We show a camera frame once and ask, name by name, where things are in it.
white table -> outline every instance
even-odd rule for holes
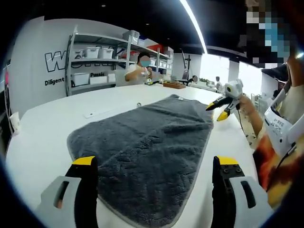
[[[74,95],[28,110],[22,117],[21,132],[11,139],[6,164],[18,192],[31,209],[40,203],[42,191],[59,175],[65,175],[72,163],[67,136],[92,121],[147,105],[171,94],[209,104],[220,94],[187,87],[171,89],[159,85],[115,87]],[[223,110],[214,112],[216,120]],[[243,172],[257,180],[252,150],[234,115],[214,122],[194,189],[174,228],[208,227],[212,222],[213,156],[234,157]],[[100,200],[97,200],[99,228],[132,228]]]
[[[188,86],[194,87],[194,88],[198,88],[198,89],[209,90],[209,91],[212,91],[212,92],[214,92],[214,93],[217,92],[217,89],[215,89],[215,88],[210,88],[210,87],[208,87],[208,86],[206,86],[206,85],[204,85],[204,84],[202,84],[202,83],[200,83],[200,82],[198,82],[198,83],[189,83]]]

window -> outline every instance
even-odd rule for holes
[[[225,84],[228,82],[228,75],[228,58],[209,54],[202,55],[199,75],[200,78],[215,82],[215,78],[219,76],[220,82]]]
[[[247,96],[261,94],[262,71],[246,63],[239,63],[238,78],[243,82],[243,92]]]

shelf post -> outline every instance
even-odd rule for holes
[[[127,46],[127,62],[125,64],[125,69],[129,69],[129,64],[130,64],[130,55],[131,55],[131,36],[129,36],[128,40],[128,46]]]
[[[160,48],[157,48],[157,57],[156,57],[156,73],[158,74],[158,69],[159,69],[159,61],[160,61]]]
[[[73,51],[73,46],[74,46],[74,40],[75,40],[75,30],[74,29],[73,35],[70,36],[68,44],[67,44],[67,49],[66,49],[66,95],[71,96],[72,95],[72,85],[71,85],[71,67],[72,67],[72,51]]]

gray towel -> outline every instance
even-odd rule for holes
[[[99,198],[136,227],[170,227],[189,197],[213,127],[198,101],[171,95],[89,123],[67,140],[73,159],[96,156]]]

storage bin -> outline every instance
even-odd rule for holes
[[[85,50],[86,58],[98,58],[100,47],[87,47]]]
[[[100,77],[90,77],[90,84],[102,84],[107,83],[108,77],[107,76],[100,76]]]
[[[80,59],[83,56],[84,56],[84,50],[83,49],[72,51],[72,59]]]
[[[113,49],[102,48],[99,51],[99,58],[112,59],[113,58]]]
[[[131,43],[132,44],[138,44],[138,39],[139,39],[139,32],[136,32],[134,30],[127,31],[123,33],[123,39],[129,40],[129,36],[131,36]]]
[[[90,74],[89,73],[77,73],[72,75],[72,81],[75,86],[82,86],[89,84]]]
[[[152,66],[156,66],[156,59],[151,58],[150,60],[151,60],[151,65],[152,65]]]
[[[143,39],[138,39],[137,44],[138,44],[139,46],[143,46],[143,47],[144,47],[144,40],[143,40]]]
[[[115,73],[110,73],[110,74],[108,74],[108,82],[109,82],[109,83],[114,83],[114,82],[116,82]]]

